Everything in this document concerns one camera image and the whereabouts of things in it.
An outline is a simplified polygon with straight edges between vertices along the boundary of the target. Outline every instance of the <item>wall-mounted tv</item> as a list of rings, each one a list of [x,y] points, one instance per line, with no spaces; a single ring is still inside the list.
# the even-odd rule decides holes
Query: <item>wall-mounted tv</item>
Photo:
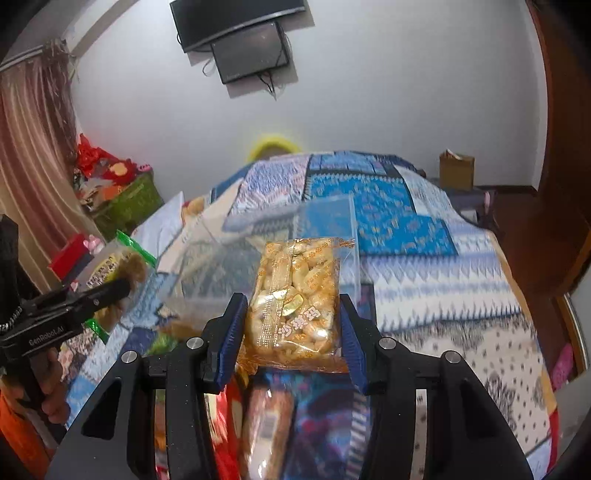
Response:
[[[304,0],[174,0],[170,8],[185,52],[240,28],[306,9]]]

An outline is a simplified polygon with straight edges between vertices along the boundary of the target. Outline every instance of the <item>white wall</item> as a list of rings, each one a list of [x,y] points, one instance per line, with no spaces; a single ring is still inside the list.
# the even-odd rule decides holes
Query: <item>white wall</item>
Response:
[[[150,163],[165,198],[205,193],[256,139],[396,153],[438,172],[476,157],[476,184],[530,184],[539,145],[534,54],[521,0],[309,0],[284,20],[295,69],[277,101],[226,87],[184,54],[167,0],[139,0],[80,58],[73,98],[91,142]]]

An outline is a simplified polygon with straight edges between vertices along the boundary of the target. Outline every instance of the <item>brown curtain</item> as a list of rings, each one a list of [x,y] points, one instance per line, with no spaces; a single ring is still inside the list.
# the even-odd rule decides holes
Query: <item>brown curtain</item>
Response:
[[[19,227],[19,259],[41,292],[51,259],[76,233],[99,235],[72,188],[76,129],[61,41],[0,73],[0,213]]]

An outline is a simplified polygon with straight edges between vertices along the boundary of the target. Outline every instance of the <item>food package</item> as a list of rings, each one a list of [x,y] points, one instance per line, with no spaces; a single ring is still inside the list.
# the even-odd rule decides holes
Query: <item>food package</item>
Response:
[[[337,354],[339,265],[353,241],[269,242],[261,258],[238,362],[325,372],[346,371]]]
[[[117,278],[127,278],[131,285],[129,297],[95,313],[94,320],[110,332],[132,303],[139,287],[146,281],[155,265],[155,258],[137,242],[117,231],[117,237],[107,244],[72,282],[72,290],[86,291]]]
[[[242,480],[279,479],[293,411],[289,392],[266,387],[252,390],[242,436]]]
[[[220,480],[241,480],[238,467],[242,434],[242,395],[235,378],[218,394],[205,394],[205,407]]]

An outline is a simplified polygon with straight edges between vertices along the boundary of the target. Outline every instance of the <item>bed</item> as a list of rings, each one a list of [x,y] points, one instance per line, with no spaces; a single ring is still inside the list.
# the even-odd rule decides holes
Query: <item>bed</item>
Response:
[[[527,304],[495,237],[465,221],[412,164],[352,151],[284,155],[245,166],[198,203],[200,215],[232,215],[337,194],[351,194],[355,202],[361,315],[416,352],[460,352],[504,415],[534,477],[541,478],[556,450],[557,413]],[[170,321],[156,292],[182,241],[181,233],[106,345],[92,332],[68,343],[69,423],[118,355],[145,352],[157,328]],[[351,398],[338,473],[355,479],[364,451],[354,427],[360,421],[369,436],[371,419],[362,395],[351,391]],[[417,391],[412,478],[423,475],[425,438],[426,396]]]

